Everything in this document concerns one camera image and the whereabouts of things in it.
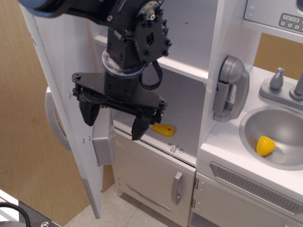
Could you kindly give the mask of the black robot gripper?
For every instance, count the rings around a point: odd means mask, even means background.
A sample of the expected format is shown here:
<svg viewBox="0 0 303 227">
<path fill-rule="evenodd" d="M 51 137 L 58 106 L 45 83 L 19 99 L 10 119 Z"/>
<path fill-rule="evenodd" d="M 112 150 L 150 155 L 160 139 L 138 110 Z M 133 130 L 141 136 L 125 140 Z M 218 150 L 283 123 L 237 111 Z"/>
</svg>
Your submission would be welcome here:
<svg viewBox="0 0 303 227">
<path fill-rule="evenodd" d="M 137 77 L 122 79 L 107 72 L 77 72 L 71 79 L 75 83 L 73 95 L 79 101 L 84 122 L 93 126 L 102 105 L 132 114 L 136 116 L 132 140 L 139 140 L 150 123 L 160 123 L 168 106 L 155 92 L 143 88 Z"/>
</svg>

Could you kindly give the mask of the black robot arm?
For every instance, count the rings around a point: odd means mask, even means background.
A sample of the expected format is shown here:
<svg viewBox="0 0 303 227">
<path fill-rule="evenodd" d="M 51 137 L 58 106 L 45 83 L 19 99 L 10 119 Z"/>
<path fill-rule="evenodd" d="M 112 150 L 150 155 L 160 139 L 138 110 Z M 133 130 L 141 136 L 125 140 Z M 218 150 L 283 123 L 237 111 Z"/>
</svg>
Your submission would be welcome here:
<svg viewBox="0 0 303 227">
<path fill-rule="evenodd" d="M 143 70 L 153 65 L 158 79 L 163 73 L 158 59 L 167 56 L 171 41 L 160 0 L 23 0 L 38 17 L 68 14 L 87 18 L 107 30 L 102 53 L 103 73 L 74 73 L 76 96 L 84 122 L 92 126 L 101 106 L 135 116 L 132 140 L 139 140 L 150 125 L 161 121 L 167 102 L 155 94 L 160 82 L 143 82 Z"/>
</svg>

